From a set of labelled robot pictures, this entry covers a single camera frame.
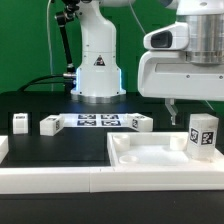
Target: black table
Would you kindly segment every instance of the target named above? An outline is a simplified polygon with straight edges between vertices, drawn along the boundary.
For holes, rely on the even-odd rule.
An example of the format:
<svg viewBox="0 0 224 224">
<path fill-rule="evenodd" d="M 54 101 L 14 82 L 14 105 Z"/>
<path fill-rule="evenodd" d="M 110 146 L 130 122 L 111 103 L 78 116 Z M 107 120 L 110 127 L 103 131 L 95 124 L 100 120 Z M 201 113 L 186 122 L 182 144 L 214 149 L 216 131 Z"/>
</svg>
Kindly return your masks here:
<svg viewBox="0 0 224 224">
<path fill-rule="evenodd" d="M 57 136 L 39 136 L 39 121 L 59 113 L 141 113 L 154 119 L 154 131 L 188 131 L 192 113 L 210 113 L 205 104 L 197 101 L 177 101 L 181 115 L 178 126 L 172 126 L 164 100 L 143 98 L 137 93 L 127 94 L 124 102 L 110 105 L 91 105 L 73 102 L 60 92 L 8 92 L 0 94 L 0 134 L 9 135 L 10 148 L 1 168 L 9 167 L 63 167 L 63 166 L 110 166 L 106 151 L 106 134 L 130 129 L 96 128 L 65 129 Z M 28 135 L 12 135 L 14 113 L 29 113 Z M 217 137 L 217 148 L 223 147 L 223 118 Z M 93 136 L 97 139 L 94 150 L 84 143 L 72 142 L 70 136 Z M 64 141 L 84 147 L 84 153 L 75 150 L 68 153 L 52 153 L 55 144 L 63 148 Z M 35 145 L 35 153 L 27 153 Z M 224 222 L 224 191 L 158 191 L 158 192 L 108 192 L 76 194 L 0 195 L 1 223 L 214 223 Z"/>
</svg>

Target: white block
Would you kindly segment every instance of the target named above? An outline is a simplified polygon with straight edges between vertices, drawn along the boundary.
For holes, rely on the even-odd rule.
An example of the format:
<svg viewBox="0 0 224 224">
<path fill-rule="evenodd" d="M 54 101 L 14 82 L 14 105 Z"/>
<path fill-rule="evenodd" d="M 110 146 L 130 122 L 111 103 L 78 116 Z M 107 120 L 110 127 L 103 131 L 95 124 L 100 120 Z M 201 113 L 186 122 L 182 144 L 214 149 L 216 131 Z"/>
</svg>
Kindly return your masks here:
<svg viewBox="0 0 224 224">
<path fill-rule="evenodd" d="M 28 133 L 28 114 L 19 113 L 13 116 L 13 134 Z"/>
<path fill-rule="evenodd" d="M 40 135 L 54 136 L 64 128 L 64 117 L 50 115 L 40 122 Z"/>
<path fill-rule="evenodd" d="M 9 151 L 8 137 L 0 136 L 0 163 L 3 161 Z"/>
<path fill-rule="evenodd" d="M 209 114 L 192 114 L 187 151 L 193 159 L 211 159 L 215 151 L 219 119 Z"/>
<path fill-rule="evenodd" d="M 153 130 L 153 119 L 142 114 L 127 114 L 127 122 L 130 128 L 139 132 L 151 132 Z"/>
</svg>

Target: green wall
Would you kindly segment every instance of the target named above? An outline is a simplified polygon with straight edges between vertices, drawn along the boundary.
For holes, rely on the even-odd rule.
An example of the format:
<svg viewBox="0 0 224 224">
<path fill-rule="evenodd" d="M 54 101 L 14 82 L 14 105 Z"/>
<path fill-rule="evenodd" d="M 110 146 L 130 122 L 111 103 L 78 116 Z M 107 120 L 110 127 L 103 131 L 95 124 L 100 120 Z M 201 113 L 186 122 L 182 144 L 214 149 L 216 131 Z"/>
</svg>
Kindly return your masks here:
<svg viewBox="0 0 224 224">
<path fill-rule="evenodd" d="M 28 81 L 50 74 L 47 43 L 46 11 L 48 0 L 1 0 L 0 5 L 0 93 L 15 91 Z M 157 0 L 136 0 L 133 5 L 148 33 L 175 21 L 175 12 L 164 9 Z M 61 0 L 51 5 L 51 39 L 54 74 L 66 70 L 61 36 L 54 15 L 63 10 Z M 123 72 L 123 87 L 137 91 L 138 63 L 146 51 L 143 37 L 130 8 L 102 8 L 102 14 L 117 28 L 117 64 Z M 81 63 L 81 31 L 79 21 L 67 25 L 72 56 L 76 67 Z M 35 86 L 29 90 L 51 90 L 50 86 Z M 224 113 L 222 103 L 212 103 Z"/>
</svg>

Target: small white block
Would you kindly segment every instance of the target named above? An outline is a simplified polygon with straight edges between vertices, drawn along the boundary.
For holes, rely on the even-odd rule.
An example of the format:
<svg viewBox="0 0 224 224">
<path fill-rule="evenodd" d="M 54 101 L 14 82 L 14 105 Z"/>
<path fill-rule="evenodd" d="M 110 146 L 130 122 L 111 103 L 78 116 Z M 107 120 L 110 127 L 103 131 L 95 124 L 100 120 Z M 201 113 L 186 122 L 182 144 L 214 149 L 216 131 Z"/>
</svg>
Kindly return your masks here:
<svg viewBox="0 0 224 224">
<path fill-rule="evenodd" d="M 13 134 L 28 133 L 28 114 L 19 113 L 13 116 Z"/>
<path fill-rule="evenodd" d="M 219 119 L 209 114 L 192 114 L 187 151 L 194 159 L 211 159 L 215 151 Z"/>
<path fill-rule="evenodd" d="M 64 117 L 50 115 L 40 122 L 40 135 L 54 136 L 64 128 Z"/>
<path fill-rule="evenodd" d="M 0 163 L 3 161 L 8 151 L 9 151 L 8 137 L 0 136 Z"/>
<path fill-rule="evenodd" d="M 142 114 L 127 114 L 127 122 L 130 128 L 139 132 L 151 132 L 153 130 L 153 119 Z"/>
</svg>

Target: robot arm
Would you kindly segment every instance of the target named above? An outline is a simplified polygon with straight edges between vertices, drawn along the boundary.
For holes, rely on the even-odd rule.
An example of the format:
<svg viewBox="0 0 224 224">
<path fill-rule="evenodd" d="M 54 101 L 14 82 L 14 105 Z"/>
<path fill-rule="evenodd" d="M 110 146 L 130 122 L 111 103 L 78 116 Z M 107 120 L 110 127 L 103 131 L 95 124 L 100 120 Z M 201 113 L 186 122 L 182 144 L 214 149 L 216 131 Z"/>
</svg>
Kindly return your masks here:
<svg viewBox="0 0 224 224">
<path fill-rule="evenodd" d="M 63 0 L 65 10 L 57 14 L 67 59 L 67 74 L 76 73 L 73 100 L 110 103 L 124 98 L 121 71 L 116 64 L 116 29 L 100 12 L 100 6 L 120 7 L 135 0 Z M 82 30 L 82 64 L 72 64 L 65 24 L 76 16 Z"/>
<path fill-rule="evenodd" d="M 167 99 L 169 111 L 174 99 L 224 101 L 224 0 L 160 2 L 177 9 L 177 21 L 145 36 L 139 92 Z"/>
</svg>

